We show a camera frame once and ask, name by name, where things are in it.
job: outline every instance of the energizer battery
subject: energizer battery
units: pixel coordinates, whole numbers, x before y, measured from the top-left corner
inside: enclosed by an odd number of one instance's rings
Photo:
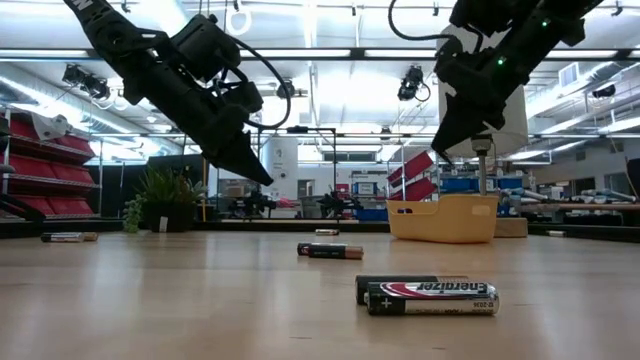
[[[435,276],[435,275],[357,275],[356,302],[366,305],[364,294],[367,285],[372,282],[469,282],[466,276]]]
[[[361,246],[311,244],[308,247],[310,258],[362,260],[364,249]]]
[[[309,246],[349,246],[347,244],[334,244],[334,243],[298,243],[298,255],[299,256],[307,256],[309,255]]]
[[[369,283],[366,301],[371,315],[494,315],[500,308],[496,288],[477,282]]]

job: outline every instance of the white cylinder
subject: white cylinder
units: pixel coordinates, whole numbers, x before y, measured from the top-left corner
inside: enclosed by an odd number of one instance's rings
[[[453,25],[447,26],[443,34],[452,34],[458,37],[462,42],[465,51],[472,52],[475,47],[477,36],[462,28]],[[504,37],[504,33],[496,34],[490,38],[485,37],[482,48],[496,46]],[[439,40],[438,48],[444,45],[448,40]],[[445,94],[455,95],[456,91],[446,83],[440,83],[438,86],[439,112],[440,122],[447,113],[447,98]],[[513,153],[529,142],[529,130],[527,127],[526,102],[524,98],[524,87],[520,86],[507,99],[507,106],[504,109],[505,126],[501,130],[496,130],[489,126],[489,130],[483,134],[492,134],[495,150],[497,154]],[[476,157],[476,153],[471,148],[471,140],[465,140],[447,150],[450,156],[460,157]]]
[[[298,198],[298,139],[274,136],[261,151],[262,165],[273,178],[273,184],[262,192],[275,199]]]

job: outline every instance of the green plant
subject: green plant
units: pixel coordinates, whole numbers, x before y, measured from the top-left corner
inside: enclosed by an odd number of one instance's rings
[[[190,204],[202,200],[207,187],[201,181],[193,185],[171,169],[149,168],[142,178],[140,193],[150,203]]]
[[[136,198],[124,203],[127,208],[124,209],[124,231],[128,233],[137,233],[140,228],[138,224],[142,220],[142,204],[145,199],[137,194]]]

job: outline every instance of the robotic arm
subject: robotic arm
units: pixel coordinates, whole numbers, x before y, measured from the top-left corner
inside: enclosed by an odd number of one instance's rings
[[[107,0],[64,2],[97,54],[122,77],[127,101],[136,105],[146,97],[200,145],[214,166],[263,185],[273,182],[251,150],[250,134],[242,132],[245,123],[252,124],[249,113],[263,103],[255,84],[238,69],[236,44],[246,45],[220,30],[214,16],[196,15],[169,38],[137,28]],[[224,80],[229,71],[241,81],[227,84],[215,78],[222,73]],[[200,85],[211,81],[209,88]]]
[[[458,0],[450,22],[479,36],[474,53],[464,52],[451,35],[410,37],[389,24],[406,40],[449,39],[438,51],[435,73],[456,90],[447,95],[447,114],[432,148],[448,160],[446,150],[488,129],[505,125],[506,100],[560,42],[575,46],[585,38],[582,17],[603,0]],[[482,36],[509,31],[495,48],[479,51]]]

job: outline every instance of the ceiling light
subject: ceiling light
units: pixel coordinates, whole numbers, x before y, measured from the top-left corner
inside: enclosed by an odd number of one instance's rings
[[[30,59],[88,59],[89,53],[86,50],[0,50],[0,58],[4,60],[30,60]]]
[[[399,57],[435,59],[435,50],[365,50],[365,57]]]
[[[551,50],[547,59],[598,58],[607,59],[616,55],[615,50]]]
[[[563,130],[567,130],[568,128],[577,125],[579,123],[581,123],[582,120],[579,119],[572,119],[572,120],[567,120],[564,122],[561,122],[560,124],[556,124],[553,125],[552,127],[542,130],[540,133],[541,134],[554,134]]]
[[[531,151],[522,151],[519,153],[515,153],[508,157],[508,160],[525,160],[530,159],[532,157],[536,157],[538,155],[544,154],[546,151],[544,150],[531,150]]]
[[[538,134],[538,135],[529,135],[530,138],[540,138],[540,139],[597,139],[600,135],[596,134]]]
[[[576,147],[576,146],[578,146],[578,145],[582,145],[582,144],[584,144],[585,142],[586,142],[586,141],[584,141],[584,140],[583,140],[583,141],[576,141],[576,142],[568,143],[568,144],[565,144],[565,145],[559,146],[559,147],[557,147],[557,148],[555,148],[555,149],[553,149],[553,150],[551,150],[551,151],[553,151],[553,152],[560,152],[560,151],[569,150],[569,149],[574,148],[574,147]]]
[[[631,129],[636,126],[640,126],[640,117],[632,118],[628,120],[616,121],[615,123],[609,126],[605,126],[601,128],[600,130],[598,130],[598,132],[600,134],[606,134],[610,132],[617,132],[617,131],[622,131],[626,129]]]
[[[313,58],[313,57],[349,57],[351,50],[348,49],[264,49],[258,53],[265,58]],[[254,57],[246,50],[240,50],[243,58]]]

